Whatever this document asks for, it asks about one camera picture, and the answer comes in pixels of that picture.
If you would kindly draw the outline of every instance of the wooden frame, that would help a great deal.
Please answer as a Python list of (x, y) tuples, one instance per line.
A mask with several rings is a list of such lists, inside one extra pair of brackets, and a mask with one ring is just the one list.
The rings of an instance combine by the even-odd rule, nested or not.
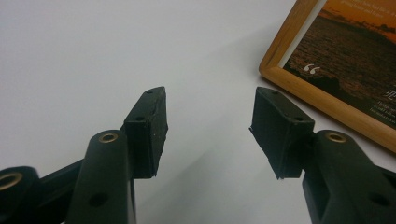
[(279, 65), (290, 45), (295, 41), (295, 36), (306, 26), (309, 17), (312, 17), (312, 11), (315, 8), (323, 7), (324, 3), (321, 2), (323, 1), (297, 0), (271, 47), (262, 59), (260, 72), (266, 79), (274, 82), (286, 91), (303, 99), (380, 145), (396, 152), (396, 130), (394, 128), (339, 100), (304, 79), (295, 76)]

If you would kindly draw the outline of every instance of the picture frame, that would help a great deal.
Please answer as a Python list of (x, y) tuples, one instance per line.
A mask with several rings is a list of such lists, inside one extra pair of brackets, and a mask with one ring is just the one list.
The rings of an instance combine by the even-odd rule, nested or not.
[[(262, 62), (260, 64), (259, 71), (262, 76), (275, 83), (277, 86), (283, 88), (284, 90), (290, 92), (291, 94), (301, 98), (306, 101), (310, 105), (316, 107), (320, 111), (328, 114), (344, 123), (346, 126), (352, 128), (353, 130), (363, 134), (364, 136), (374, 140), (381, 146), (396, 152), (396, 69), (393, 69), (393, 65), (384, 66), (379, 65), (379, 67), (375, 67), (373, 65), (371, 69), (388, 69), (390, 70), (389, 76), (383, 76), (381, 79), (383, 82), (375, 81), (377, 77), (368, 78), (368, 75), (358, 74), (354, 70), (354, 67), (350, 68), (346, 75), (341, 76), (341, 72), (333, 75), (331, 70), (337, 66), (339, 59), (341, 61), (341, 53), (333, 53), (329, 55), (321, 55), (319, 58), (327, 58), (328, 61), (322, 62), (322, 64), (316, 64), (311, 62), (300, 62), (302, 61), (301, 52), (304, 52), (306, 58), (314, 58), (315, 55), (310, 55), (313, 51), (316, 53), (322, 53), (324, 51), (323, 46), (321, 47), (304, 47), (304, 50), (298, 51), (298, 48), (303, 47), (303, 40), (309, 37), (309, 32), (312, 30), (312, 34), (317, 35), (315, 31), (318, 30), (317, 25), (319, 24), (318, 20), (325, 18), (326, 22), (333, 22), (335, 24), (339, 24), (340, 26), (347, 27), (347, 30), (351, 30), (355, 32), (357, 35), (357, 39), (359, 38), (369, 38), (365, 33), (372, 35), (375, 33), (376, 26), (370, 26), (368, 23), (363, 23), (360, 21), (350, 20), (347, 16), (336, 15), (338, 18), (341, 18), (344, 21), (338, 21), (341, 19), (336, 19), (337, 17), (326, 18), (325, 16), (329, 13), (329, 2), (335, 2), (336, 0), (297, 0), (295, 5), (293, 6), (289, 16), (285, 19), (283, 25), (281, 26), (279, 32), (277, 33), (273, 43), (270, 48), (265, 53)], [(354, 15), (359, 14), (360, 16), (367, 16), (367, 19), (373, 17), (381, 17), (387, 18), (389, 15), (394, 16), (396, 21), (396, 16), (394, 15), (396, 11), (396, 2), (389, 0), (385, 6), (375, 5), (375, 1), (373, 0), (339, 0), (338, 3), (335, 4), (345, 4), (344, 8), (349, 8), (350, 10), (355, 10)], [(391, 31), (394, 32), (394, 26), (389, 26), (387, 23), (383, 23), (377, 26), (378, 29), (389, 28), (393, 29)], [(337, 36), (340, 35), (349, 35), (347, 31), (335, 31), (340, 32), (337, 33)], [(335, 40), (332, 39), (332, 36), (329, 35), (326, 38), (327, 42), (335, 42), (340, 41), (338, 38)], [(371, 49), (363, 49), (359, 48), (359, 46), (354, 46), (359, 43), (344, 43), (343, 45), (346, 49), (345, 54), (356, 54), (359, 55), (359, 58), (354, 58), (352, 63), (359, 62), (361, 63), (362, 55), (365, 55), (365, 50), (367, 55), (374, 54), (375, 52), (371, 52)], [(355, 47), (362, 50), (363, 53), (355, 52)], [(298, 69), (291, 68), (291, 65), (298, 66)], [(309, 74), (319, 74), (327, 72), (327, 76), (323, 77), (306, 77), (303, 72)], [(344, 79), (352, 79), (351, 83), (344, 82)], [(358, 83), (357, 79), (361, 79), (361, 82), (368, 83), (369, 87), (365, 87), (363, 84)], [(381, 85), (381, 90), (376, 90), (376, 84)], [(326, 85), (332, 86), (335, 91), (327, 88)], [(362, 102), (365, 106), (355, 105), (357, 102)]]

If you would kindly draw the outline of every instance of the quotation mark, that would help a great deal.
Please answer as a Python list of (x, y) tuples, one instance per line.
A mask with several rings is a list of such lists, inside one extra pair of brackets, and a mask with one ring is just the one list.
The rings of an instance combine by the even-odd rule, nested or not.
[(315, 65), (312, 64), (312, 63), (309, 64), (309, 65), (307, 65), (307, 66), (304, 68), (305, 72), (308, 72), (308, 71), (309, 71), (310, 74), (314, 75), (314, 74), (316, 73), (316, 71), (320, 68), (320, 67), (311, 68), (312, 66), (315, 66)]

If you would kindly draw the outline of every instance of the white table surface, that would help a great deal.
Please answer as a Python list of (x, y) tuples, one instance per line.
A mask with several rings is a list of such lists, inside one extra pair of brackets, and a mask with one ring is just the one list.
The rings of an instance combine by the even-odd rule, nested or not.
[[(293, 0), (1, 1), (0, 170), (40, 176), (84, 157), (140, 95), (165, 86), (169, 132), (158, 176), (136, 180), (149, 223), (310, 223), (302, 179), (277, 181), (248, 127), (259, 63)], [(355, 138), (377, 165), (396, 157)]]

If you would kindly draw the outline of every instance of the brass rivet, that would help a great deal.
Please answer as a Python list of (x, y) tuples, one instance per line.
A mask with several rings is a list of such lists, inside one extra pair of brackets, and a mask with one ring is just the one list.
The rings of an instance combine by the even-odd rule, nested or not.
[(326, 133), (326, 137), (336, 143), (345, 143), (347, 138), (339, 133)]
[(116, 133), (105, 133), (99, 138), (99, 142), (101, 143), (110, 143), (116, 141), (119, 136)]
[(6, 183), (0, 185), (0, 190), (9, 189), (9, 188), (13, 187), (14, 185), (18, 184), (22, 180), (22, 177), (23, 177), (23, 175), (18, 172), (12, 172), (12, 173), (8, 173), (8, 174), (0, 176), (0, 181), (4, 180), (6, 178), (10, 179), (9, 181), (6, 181)]

